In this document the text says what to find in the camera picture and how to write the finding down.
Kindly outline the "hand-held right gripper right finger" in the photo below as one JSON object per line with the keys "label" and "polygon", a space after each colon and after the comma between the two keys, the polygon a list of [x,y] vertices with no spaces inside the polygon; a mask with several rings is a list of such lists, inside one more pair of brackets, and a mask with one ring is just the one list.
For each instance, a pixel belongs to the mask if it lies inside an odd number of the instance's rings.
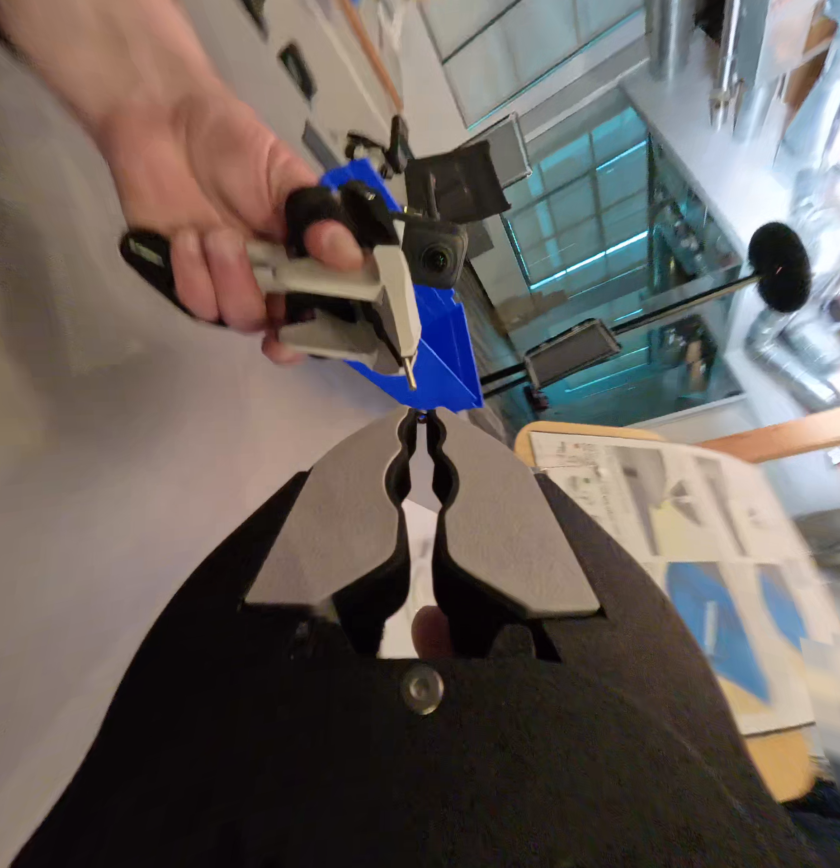
{"label": "hand-held right gripper right finger", "polygon": [[439,501],[436,602],[451,621],[591,616],[600,604],[533,472],[441,408],[427,416]]}

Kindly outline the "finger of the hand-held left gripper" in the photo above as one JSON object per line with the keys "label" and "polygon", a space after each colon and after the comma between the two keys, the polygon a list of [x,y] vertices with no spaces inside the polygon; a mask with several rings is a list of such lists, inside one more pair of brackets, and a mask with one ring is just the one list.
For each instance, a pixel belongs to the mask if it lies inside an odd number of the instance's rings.
{"label": "finger of the hand-held left gripper", "polygon": [[378,315],[401,366],[413,366],[422,327],[407,260],[398,245],[376,246],[382,297]]}
{"label": "finger of the hand-held left gripper", "polygon": [[403,375],[403,359],[381,340],[356,342],[356,366],[380,375]]}

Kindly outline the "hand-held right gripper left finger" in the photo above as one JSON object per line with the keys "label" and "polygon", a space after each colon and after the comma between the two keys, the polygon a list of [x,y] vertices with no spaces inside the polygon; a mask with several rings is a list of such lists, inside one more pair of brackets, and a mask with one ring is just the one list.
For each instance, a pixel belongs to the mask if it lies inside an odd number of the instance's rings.
{"label": "hand-held right gripper left finger", "polygon": [[403,504],[411,492],[416,416],[394,410],[315,463],[247,605],[404,605],[411,556]]}

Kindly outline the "blue plastic bin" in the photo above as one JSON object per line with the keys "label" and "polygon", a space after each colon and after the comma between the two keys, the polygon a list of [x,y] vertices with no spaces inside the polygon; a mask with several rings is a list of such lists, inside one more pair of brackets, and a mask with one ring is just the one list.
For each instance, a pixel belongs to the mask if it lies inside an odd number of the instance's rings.
{"label": "blue plastic bin", "polygon": [[418,410],[445,407],[456,413],[481,407],[466,312],[455,291],[418,284],[414,291],[422,327],[414,366],[416,390],[410,390],[401,374],[377,373],[358,362],[348,362],[348,366],[405,406]]}

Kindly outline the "person's left forearm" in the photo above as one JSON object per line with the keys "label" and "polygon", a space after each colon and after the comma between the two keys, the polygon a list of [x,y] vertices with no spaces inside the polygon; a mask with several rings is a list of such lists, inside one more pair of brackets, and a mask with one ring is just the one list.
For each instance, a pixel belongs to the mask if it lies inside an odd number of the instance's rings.
{"label": "person's left forearm", "polygon": [[181,2],[0,1],[0,37],[95,138],[224,91]]}

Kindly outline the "person's right hand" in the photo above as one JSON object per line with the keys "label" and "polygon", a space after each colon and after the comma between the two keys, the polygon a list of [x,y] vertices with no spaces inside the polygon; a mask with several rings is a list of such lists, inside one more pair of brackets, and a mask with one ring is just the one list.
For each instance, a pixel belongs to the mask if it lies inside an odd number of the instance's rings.
{"label": "person's right hand", "polygon": [[411,638],[418,659],[438,660],[455,655],[448,617],[436,605],[425,605],[416,612]]}

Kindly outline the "person's left hand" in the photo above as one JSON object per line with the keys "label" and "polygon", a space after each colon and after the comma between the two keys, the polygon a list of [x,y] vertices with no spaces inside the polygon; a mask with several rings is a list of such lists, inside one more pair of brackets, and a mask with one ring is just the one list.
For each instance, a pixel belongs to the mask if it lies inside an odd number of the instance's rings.
{"label": "person's left hand", "polygon": [[169,240],[185,311],[262,334],[274,363],[300,360],[278,337],[284,300],[259,288],[246,244],[283,243],[287,198],[317,187],[319,176],[222,85],[125,101],[96,141],[128,226]]}

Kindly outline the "black table outlet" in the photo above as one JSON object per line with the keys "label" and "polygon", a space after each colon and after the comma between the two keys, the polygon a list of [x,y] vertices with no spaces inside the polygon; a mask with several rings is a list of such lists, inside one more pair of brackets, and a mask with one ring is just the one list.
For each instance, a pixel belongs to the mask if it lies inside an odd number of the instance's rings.
{"label": "black table outlet", "polygon": [[278,52],[278,60],[306,103],[312,103],[317,94],[317,81],[298,43],[287,42]]}

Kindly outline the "wooden instruction board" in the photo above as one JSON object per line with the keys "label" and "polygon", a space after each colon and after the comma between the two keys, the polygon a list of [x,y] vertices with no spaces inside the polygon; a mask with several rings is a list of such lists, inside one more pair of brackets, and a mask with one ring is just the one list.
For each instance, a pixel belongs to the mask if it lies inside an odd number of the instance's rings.
{"label": "wooden instruction board", "polygon": [[606,530],[667,595],[779,802],[816,777],[802,642],[840,618],[757,464],[631,428],[536,422],[515,454]]}

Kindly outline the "microphone boom with black windscreen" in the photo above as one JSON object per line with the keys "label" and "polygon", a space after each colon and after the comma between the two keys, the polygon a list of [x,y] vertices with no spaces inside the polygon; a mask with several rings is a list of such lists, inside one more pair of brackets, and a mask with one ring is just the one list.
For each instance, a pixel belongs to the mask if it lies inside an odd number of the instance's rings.
{"label": "microphone boom with black windscreen", "polygon": [[[630,332],[680,319],[686,312],[750,287],[755,287],[760,298],[775,311],[791,313],[805,305],[812,288],[812,266],[802,240],[793,229],[780,222],[764,224],[751,236],[747,259],[751,267],[751,273],[747,276],[689,297],[684,295],[684,289],[678,288],[675,289],[672,303],[640,311],[613,325],[601,321],[620,342],[620,337]],[[523,384],[529,384],[529,388],[535,392],[543,390],[537,390],[531,384],[524,364],[525,354],[521,362],[481,377],[484,398],[501,395]]]}

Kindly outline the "small black mount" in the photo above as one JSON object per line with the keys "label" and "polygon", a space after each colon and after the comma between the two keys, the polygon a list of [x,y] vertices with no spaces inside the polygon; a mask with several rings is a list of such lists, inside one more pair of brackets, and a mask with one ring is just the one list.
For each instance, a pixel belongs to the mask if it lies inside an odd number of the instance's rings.
{"label": "small black mount", "polygon": [[379,142],[371,136],[356,130],[348,131],[344,146],[344,157],[349,160],[366,159],[380,177],[390,180],[402,175],[413,153],[409,142],[409,128],[402,114],[392,117],[390,136]]}

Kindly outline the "wooden support post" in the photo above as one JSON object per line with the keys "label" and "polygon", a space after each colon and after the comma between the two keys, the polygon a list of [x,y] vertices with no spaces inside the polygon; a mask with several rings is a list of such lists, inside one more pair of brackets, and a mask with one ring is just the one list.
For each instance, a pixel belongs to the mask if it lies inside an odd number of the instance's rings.
{"label": "wooden support post", "polygon": [[698,443],[698,448],[765,463],[840,447],[840,407]]}

